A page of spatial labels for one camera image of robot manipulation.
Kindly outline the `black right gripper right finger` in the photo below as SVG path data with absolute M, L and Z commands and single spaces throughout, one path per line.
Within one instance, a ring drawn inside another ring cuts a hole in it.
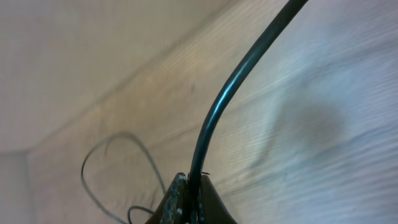
M 207 175 L 201 176 L 200 182 L 200 217 L 204 224 L 237 224 L 226 209 L 214 185 Z

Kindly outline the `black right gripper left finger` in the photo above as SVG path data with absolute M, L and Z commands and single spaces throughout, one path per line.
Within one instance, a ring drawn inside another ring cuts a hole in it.
M 165 196 L 146 224 L 178 224 L 183 221 L 183 201 L 187 177 L 179 172 L 169 185 Z

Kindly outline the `black USB cable silver plug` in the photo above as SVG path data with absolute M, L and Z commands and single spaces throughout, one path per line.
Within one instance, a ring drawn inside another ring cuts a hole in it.
M 307 2 L 308 0 L 287 1 L 285 6 L 275 16 L 233 70 L 207 113 L 195 146 L 188 179 L 188 191 L 191 199 L 188 207 L 188 211 L 190 212 L 189 220 L 193 223 L 198 221 L 199 216 L 198 197 L 206 153 L 208 152 L 212 135 L 223 111 L 261 57 L 267 52 L 276 38 L 278 38 Z

